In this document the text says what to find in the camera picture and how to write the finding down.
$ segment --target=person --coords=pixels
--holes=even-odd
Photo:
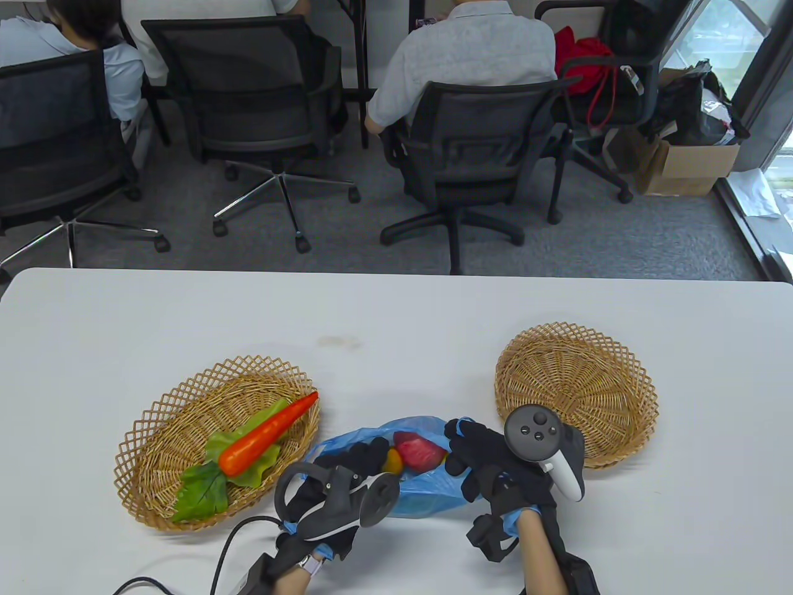
[[[168,67],[140,24],[164,19],[273,17],[311,13],[311,0],[121,0],[124,23],[143,57],[152,85],[163,86]]]
[[[429,82],[506,86],[556,79],[556,43],[548,25],[514,15],[506,0],[454,4],[448,17],[416,29],[396,50],[369,103],[371,133],[410,119]]]
[[[488,466],[497,465],[504,470],[500,477],[509,486],[516,487],[518,496],[513,493],[508,498],[510,502],[516,503],[515,509],[503,516],[503,522],[504,531],[509,536],[519,538],[526,593],[570,595],[568,583],[546,532],[546,526],[550,526],[558,538],[550,478],[537,465],[515,457],[509,451],[504,436],[482,424],[466,419],[452,420],[446,425],[445,433],[450,438],[446,470],[455,476],[467,472],[461,487],[467,501],[473,502],[479,496],[496,500],[490,490],[483,489],[480,484],[481,472]],[[341,455],[320,456],[315,464],[325,467],[345,466],[365,477],[380,473],[388,451],[389,443],[377,438],[370,444],[357,443]],[[322,489],[323,486],[315,479],[304,482],[287,505],[288,516],[300,519],[308,510],[320,504],[325,498]],[[335,556],[343,559],[351,551],[357,531],[357,528],[351,528],[332,536],[313,550],[311,556],[319,564]],[[281,550],[284,547],[299,548],[305,542],[299,542],[293,534],[285,532],[278,537],[276,545]],[[315,571],[318,571],[316,567],[319,564],[313,565]],[[281,575],[275,583],[274,595],[304,595],[312,579],[310,568],[311,565],[295,566]]]
[[[144,65],[140,54],[115,33],[119,0],[47,0],[50,17],[0,21],[0,67],[101,49],[110,111],[121,122],[140,116]]]

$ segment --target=gray shirt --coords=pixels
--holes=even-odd
[[[140,50],[146,74],[154,85],[164,85],[168,67],[151,42],[141,21],[183,18],[274,17],[288,13],[297,0],[121,0],[124,23]]]
[[[51,23],[22,17],[0,21],[0,67],[83,51]],[[105,83],[113,117],[122,122],[135,119],[140,109],[143,76],[143,62],[132,46],[121,43],[105,50]]]
[[[429,82],[471,86],[555,80],[554,32],[518,17],[509,2],[464,2],[445,21],[412,32],[396,50],[369,116],[390,126],[412,114]]]

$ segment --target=white table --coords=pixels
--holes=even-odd
[[[496,360],[547,321],[622,341],[660,398],[640,455],[589,474],[581,504],[559,498],[601,592],[789,593],[791,307],[793,288],[769,283],[23,272],[0,301],[0,593],[109,595],[137,574],[206,592],[233,522],[184,536],[138,524],[113,456],[160,394],[215,362],[299,365],[323,395],[323,437],[415,414],[495,426]],[[518,593],[517,556],[492,564],[465,539],[476,514],[361,532],[311,592]],[[269,524],[240,534],[218,593],[273,537]]]

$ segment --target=hand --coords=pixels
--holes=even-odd
[[[350,471],[367,478],[382,472],[383,465],[389,453],[389,442],[385,438],[375,438],[371,444],[359,442],[353,444],[350,450],[336,455],[322,455],[314,461],[319,465],[330,469],[335,466],[343,466]],[[321,502],[324,502],[325,494],[323,486],[314,478],[307,478],[303,485],[297,490],[294,497],[286,506],[289,512],[289,519],[293,522],[285,522],[286,533],[282,533],[276,541],[276,546],[280,549],[290,539],[295,539],[292,535],[295,532],[295,521],[302,518],[306,512]],[[347,529],[338,535],[332,535],[315,549],[315,553],[326,559],[333,559],[338,555],[341,559],[346,558],[352,549],[352,543],[358,528]]]
[[[462,483],[462,495],[473,502],[480,495],[488,500],[494,514],[504,517],[504,530],[517,536],[520,512],[539,506],[555,506],[550,493],[551,478],[536,463],[519,459],[507,446],[504,435],[472,420],[452,420],[444,434],[451,453],[446,458],[446,472],[458,476],[470,470]],[[518,494],[506,492],[518,488]]]

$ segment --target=apple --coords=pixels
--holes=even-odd
[[[394,432],[394,447],[402,457],[404,465],[418,474],[432,471],[448,454],[440,446],[415,432]]]

